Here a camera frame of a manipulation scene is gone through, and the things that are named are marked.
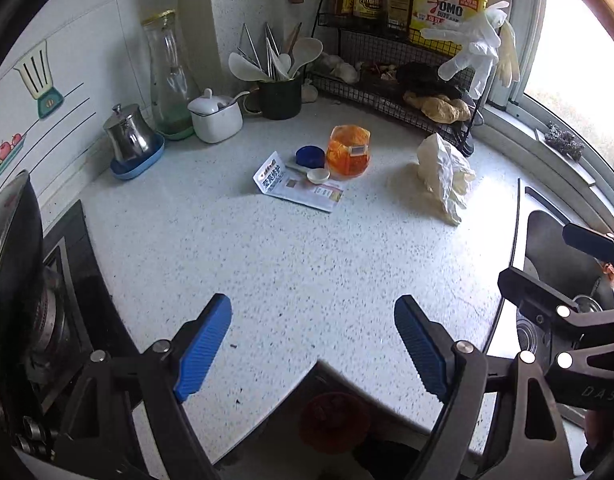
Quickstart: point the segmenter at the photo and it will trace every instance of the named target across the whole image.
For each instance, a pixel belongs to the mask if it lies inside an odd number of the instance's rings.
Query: stainless steel pitcher
[[[126,164],[154,154],[158,149],[157,136],[143,119],[138,105],[117,104],[112,109],[114,113],[103,128],[114,148],[114,158]]]

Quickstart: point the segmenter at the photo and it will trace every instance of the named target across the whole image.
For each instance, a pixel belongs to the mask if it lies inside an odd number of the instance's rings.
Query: utensil holder
[[[263,117],[274,121],[296,117],[303,105],[301,98],[302,77],[289,81],[258,83],[258,101]]]

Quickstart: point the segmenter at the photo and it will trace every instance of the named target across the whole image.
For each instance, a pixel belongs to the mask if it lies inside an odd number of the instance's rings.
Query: gold jar lid
[[[150,23],[153,23],[156,20],[160,20],[161,18],[164,18],[165,16],[168,16],[170,14],[176,14],[176,10],[170,9],[170,10],[165,10],[164,12],[159,12],[158,14],[155,14],[153,16],[150,16],[146,20],[143,20],[141,22],[141,25],[143,25],[143,26],[149,25]]]

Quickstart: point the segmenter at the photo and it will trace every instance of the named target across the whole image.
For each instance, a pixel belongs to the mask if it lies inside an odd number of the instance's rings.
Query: metal screw
[[[528,365],[530,365],[536,361],[536,356],[533,355],[529,350],[523,350],[522,352],[520,352],[520,359],[523,363],[527,363]]]
[[[571,365],[574,363],[573,357],[571,357],[571,354],[568,354],[567,352],[562,352],[562,354],[558,354],[556,361],[558,362],[558,366],[560,368],[565,369],[571,368]]]
[[[469,341],[458,341],[456,349],[463,354],[471,354],[473,352],[473,345]]]
[[[556,308],[556,312],[560,317],[569,317],[569,314],[571,314],[569,307],[566,305],[559,305]]]
[[[92,363],[101,363],[105,360],[107,354],[105,354],[104,350],[95,350],[90,354],[90,361]]]
[[[164,354],[169,351],[169,348],[171,348],[171,344],[167,339],[158,339],[158,341],[152,345],[152,350],[157,354]]]

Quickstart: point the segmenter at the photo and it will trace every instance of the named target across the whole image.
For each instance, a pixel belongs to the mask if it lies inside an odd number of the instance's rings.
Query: window sill
[[[514,116],[490,105],[483,107],[482,114],[485,124],[473,129],[476,138],[532,173],[591,228],[614,233],[614,196],[602,192],[603,186],[598,182],[597,174],[541,142],[536,137],[536,130],[542,125],[535,118],[529,114],[523,117],[520,108],[514,111]]]

